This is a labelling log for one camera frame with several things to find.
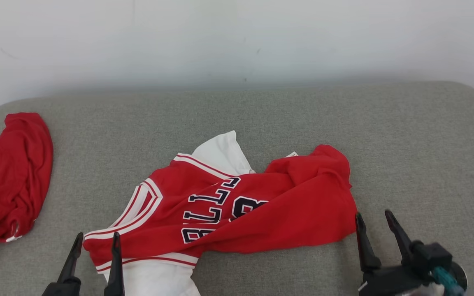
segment red and white jersey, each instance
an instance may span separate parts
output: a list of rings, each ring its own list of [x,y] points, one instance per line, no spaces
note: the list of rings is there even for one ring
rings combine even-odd
[[[108,277],[119,232],[126,295],[198,295],[190,276],[204,251],[320,245],[354,232],[349,174],[346,157],[324,145],[254,173],[231,131],[153,172],[124,213],[85,234],[83,246]]]

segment white background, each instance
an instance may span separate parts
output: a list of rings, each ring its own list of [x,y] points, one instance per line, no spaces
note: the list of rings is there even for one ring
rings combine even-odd
[[[0,0],[0,105],[438,79],[474,87],[474,1]]]

